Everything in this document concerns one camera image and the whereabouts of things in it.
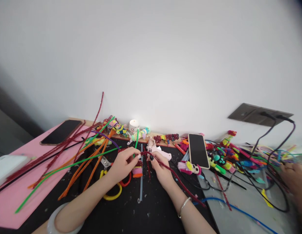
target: power socket plate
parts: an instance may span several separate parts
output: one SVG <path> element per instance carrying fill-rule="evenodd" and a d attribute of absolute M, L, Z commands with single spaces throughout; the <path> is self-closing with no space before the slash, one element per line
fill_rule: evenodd
<path fill-rule="evenodd" d="M 259 124 L 259 125 L 271 127 L 274 121 L 266 116 L 260 115 L 260 113 L 264 111 L 267 112 L 268 114 L 271 114 L 274 117 L 278 115 L 283 115 L 285 117 L 290 118 L 291 116 L 293 116 L 293 114 L 291 113 L 254 106 L 247 103 L 242 103 L 234 112 L 232 112 L 230 116 L 228 116 L 228 118 L 242 121 L 242 122 L 248 122 L 252 124 Z M 276 119 L 276 125 L 280 124 L 282 121 L 283 121 L 282 119 Z"/>

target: black desk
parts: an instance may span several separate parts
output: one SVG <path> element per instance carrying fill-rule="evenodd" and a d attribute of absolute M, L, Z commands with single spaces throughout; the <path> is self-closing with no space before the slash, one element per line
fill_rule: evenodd
<path fill-rule="evenodd" d="M 115 139 L 115 142 L 119 146 L 125 148 L 127 147 L 128 141 Z M 107 148 L 107 150 L 109 150 L 109 148 L 113 149 L 115 146 L 111 145 Z M 138 143 L 137 148 L 139 150 L 141 149 L 140 143 Z M 176 148 L 164 147 L 163 150 L 172 154 L 170 167 L 175 171 L 178 171 L 172 162 L 177 164 L 177 162 L 182 159 L 183 155 Z M 80 156 L 79 159 L 84 159 L 93 152 L 94 147 L 90 147 L 83 155 Z M 111 152 L 105 156 L 110 162 L 113 162 L 117 156 L 117 151 Z M 73 200 L 83 191 L 96 161 L 97 159 L 94 159 L 89 164 L 87 169 L 85 169 L 79 179 L 71 187 L 68 195 L 65 198 L 58 201 L 58 197 L 67 187 L 73 173 L 77 170 L 76 166 L 71 168 L 70 172 L 65 174 L 62 180 L 54 187 L 54 189 L 48 194 L 48 196 L 18 230 L 0 228 L 0 233 L 32 233 L 46 220 L 48 220 L 56 208 L 63 203 Z M 86 219 L 84 226 L 79 233 L 185 233 L 182 222 L 177 216 L 173 203 L 157 180 L 156 173 L 152 169 L 151 163 L 149 163 L 151 170 L 150 180 L 145 158 L 143 162 L 144 176 L 142 202 L 140 202 L 140 204 L 137 202 L 137 199 L 140 196 L 140 178 L 132 178 L 130 184 L 123 188 L 122 194 L 119 198 L 113 201 L 106 201 L 102 199 L 98 203 L 98 205 Z M 91 185 L 97 179 L 99 179 L 100 171 L 102 169 L 103 166 L 100 163 L 90 183 Z M 179 172 L 177 172 L 177 174 L 185 186 L 193 194 L 197 194 L 199 199 L 204 198 L 204 195 L 200 189 L 191 186 L 182 176 L 180 176 Z M 196 176 L 184 175 L 192 183 L 199 186 Z M 111 191 L 109 191 L 108 194 L 115 195 L 117 192 L 118 187 L 114 187 Z M 210 210 L 201 206 L 196 207 L 217 232 L 217 227 L 214 223 Z"/>

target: phone screen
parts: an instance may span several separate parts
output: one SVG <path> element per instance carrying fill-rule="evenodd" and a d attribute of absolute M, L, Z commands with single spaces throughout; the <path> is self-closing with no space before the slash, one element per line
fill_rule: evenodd
<path fill-rule="evenodd" d="M 200 167 L 210 168 L 205 142 L 202 135 L 189 134 L 189 155 L 190 162 Z"/>
<path fill-rule="evenodd" d="M 58 145 L 65 141 L 81 124 L 80 120 L 67 120 L 43 139 L 41 145 Z"/>

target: red pipe cleaner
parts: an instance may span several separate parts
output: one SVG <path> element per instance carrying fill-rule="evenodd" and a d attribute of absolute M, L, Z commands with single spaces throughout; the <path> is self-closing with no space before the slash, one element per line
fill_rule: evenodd
<path fill-rule="evenodd" d="M 218 175 L 217 175 L 217 173 L 216 173 L 216 172 L 215 172 L 215 175 L 216 175 L 216 178 L 217 178 L 217 180 L 218 180 L 218 183 L 219 183 L 220 189 L 223 191 L 223 195 L 224 195 L 224 197 L 225 197 L 225 200 L 226 200 L 227 206 L 229 207 L 229 210 L 230 210 L 230 211 L 232 211 L 232 209 L 231 209 L 231 207 L 230 207 L 230 204 L 229 204 L 229 202 L 228 202 L 227 196 L 226 196 L 226 194 L 225 194 L 225 192 L 224 192 L 223 186 L 222 186 L 222 184 L 220 183 L 219 177 L 218 177 Z"/>
<path fill-rule="evenodd" d="M 95 120 L 93 121 L 93 124 L 92 124 L 91 128 L 94 128 L 94 125 L 95 125 L 96 120 L 97 120 L 97 118 L 98 118 L 98 115 L 99 115 L 99 113 L 100 113 L 101 106 L 102 106 L 102 101 L 103 101 L 103 95 L 104 95 L 104 92 L 102 92 L 100 107 L 99 107 L 98 113 L 97 113 L 97 115 L 96 115 Z M 76 156 L 75 156 L 75 158 L 74 158 L 74 162 L 73 162 L 73 163 L 76 163 L 76 159 L 77 159 L 77 157 L 78 157 L 78 153 L 79 153 L 79 151 L 82 149 L 83 145 L 85 144 L 87 138 L 89 137 L 89 134 L 90 134 L 90 131 L 88 132 L 88 134 L 87 134 L 87 136 L 86 136 L 84 142 L 80 145 L 80 147 L 79 147 L 79 149 L 78 149 L 78 151 L 77 151 L 77 154 L 76 154 Z"/>
<path fill-rule="evenodd" d="M 148 162 L 148 160 L 146 160 L 146 161 L 147 161 L 148 172 L 149 172 L 149 180 L 151 180 L 149 162 Z"/>
<path fill-rule="evenodd" d="M 44 159 L 46 159 L 49 155 L 51 155 L 52 153 L 54 153 L 55 151 L 57 151 L 58 149 L 61 148 L 61 146 L 63 146 L 64 144 L 66 144 L 68 141 L 71 142 L 73 139 L 75 139 L 78 136 L 83 135 L 84 133 L 86 133 L 87 131 L 90 131 L 92 128 L 89 127 L 79 133 L 77 133 L 74 138 L 70 137 L 68 139 L 66 139 L 64 142 L 60 143 L 59 145 L 57 145 L 55 148 L 49 150 L 47 153 L 43 154 L 41 157 L 39 157 L 36 160 L 33 160 L 32 162 L 26 164 L 24 167 L 22 167 L 20 170 L 16 171 L 15 173 L 13 173 L 12 175 L 10 175 L 7 180 L 5 181 L 5 183 L 9 183 L 12 180 L 14 180 L 15 178 L 17 178 L 18 176 L 22 175 L 24 172 L 28 171 L 29 169 L 31 169 L 33 166 L 37 165 L 38 163 L 40 163 L 41 161 L 43 161 Z"/>
<path fill-rule="evenodd" d="M 152 155 L 150 152 L 147 152 L 147 151 L 144 151 L 144 152 L 141 152 L 141 155 L 145 155 L 145 154 L 150 154 Z M 183 189 L 189 194 L 189 196 L 195 200 L 197 203 L 199 203 L 201 206 L 203 206 L 204 208 L 206 208 L 206 205 L 204 205 L 198 198 L 196 198 L 187 188 L 186 186 L 181 182 L 180 178 L 178 177 L 178 175 L 176 174 L 176 172 L 171 169 L 170 167 L 166 166 L 164 163 L 158 161 L 158 163 L 160 165 L 162 165 L 163 167 L 167 168 L 168 170 L 170 170 L 174 176 L 177 178 L 177 180 L 179 181 L 180 185 L 183 187 Z"/>
<path fill-rule="evenodd" d="M 80 125 L 80 127 L 77 129 L 77 131 L 75 131 L 75 133 L 73 134 L 73 136 L 71 138 L 74 138 L 74 136 L 80 131 L 80 129 L 86 124 L 86 120 L 84 120 L 83 124 Z M 63 153 L 63 151 L 65 150 L 65 148 L 72 142 L 75 140 L 71 140 L 69 142 L 67 142 L 63 148 L 61 149 L 61 151 L 52 159 L 52 161 L 47 165 L 45 172 L 41 175 L 41 177 L 39 178 L 38 181 L 36 181 L 36 183 L 33 186 L 33 189 L 39 184 L 39 182 L 43 179 L 44 175 L 48 172 L 48 170 L 52 167 L 52 165 L 56 162 L 56 160 L 58 159 L 58 157 Z"/>

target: hand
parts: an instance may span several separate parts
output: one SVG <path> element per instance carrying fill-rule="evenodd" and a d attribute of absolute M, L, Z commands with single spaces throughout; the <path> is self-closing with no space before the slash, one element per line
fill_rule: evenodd
<path fill-rule="evenodd" d="M 112 179 L 114 184 L 117 184 L 128 176 L 140 158 L 141 154 L 139 150 L 134 147 L 127 148 L 117 155 L 107 176 Z"/>
<path fill-rule="evenodd" d="M 302 165 L 286 163 L 280 168 L 280 176 L 294 195 L 298 210 L 302 214 Z"/>
<path fill-rule="evenodd" d="M 159 160 L 160 162 L 164 163 L 166 166 L 170 166 L 168 163 L 167 158 L 165 158 L 163 155 L 161 155 L 159 152 L 155 151 L 152 152 L 153 156 L 155 157 L 155 159 L 152 156 L 148 155 L 148 161 L 151 161 L 152 167 L 153 169 L 156 171 L 157 173 L 157 178 L 159 180 L 159 182 L 161 183 L 161 185 L 163 186 L 163 188 L 165 190 L 167 190 L 169 188 L 169 186 L 171 184 L 173 184 L 175 181 L 173 179 L 172 173 L 170 170 L 168 170 L 167 168 L 161 166 L 157 160 Z"/>

